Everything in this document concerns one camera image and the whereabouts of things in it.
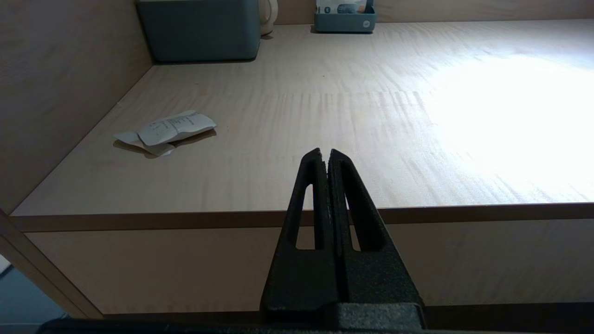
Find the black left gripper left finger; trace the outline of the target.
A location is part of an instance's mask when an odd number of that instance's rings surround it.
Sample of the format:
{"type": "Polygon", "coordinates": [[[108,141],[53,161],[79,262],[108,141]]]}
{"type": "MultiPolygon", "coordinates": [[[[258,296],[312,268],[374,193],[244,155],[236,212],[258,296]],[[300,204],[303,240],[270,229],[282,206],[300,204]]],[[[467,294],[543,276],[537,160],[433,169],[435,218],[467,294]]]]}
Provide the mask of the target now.
{"type": "Polygon", "coordinates": [[[259,310],[266,321],[316,321],[320,309],[339,300],[334,234],[326,167],[315,148],[301,159],[262,293],[259,310]],[[313,250],[297,248],[308,186],[313,188],[313,250]]]}

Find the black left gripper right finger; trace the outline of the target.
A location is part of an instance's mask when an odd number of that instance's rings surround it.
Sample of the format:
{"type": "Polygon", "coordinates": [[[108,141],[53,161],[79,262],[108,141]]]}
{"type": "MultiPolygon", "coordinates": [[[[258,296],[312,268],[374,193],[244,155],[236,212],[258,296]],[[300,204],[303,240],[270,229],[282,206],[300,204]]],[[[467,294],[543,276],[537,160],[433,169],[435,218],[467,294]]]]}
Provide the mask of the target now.
{"type": "Polygon", "coordinates": [[[336,149],[329,155],[328,182],[340,298],[423,306],[358,170],[336,149]]]}

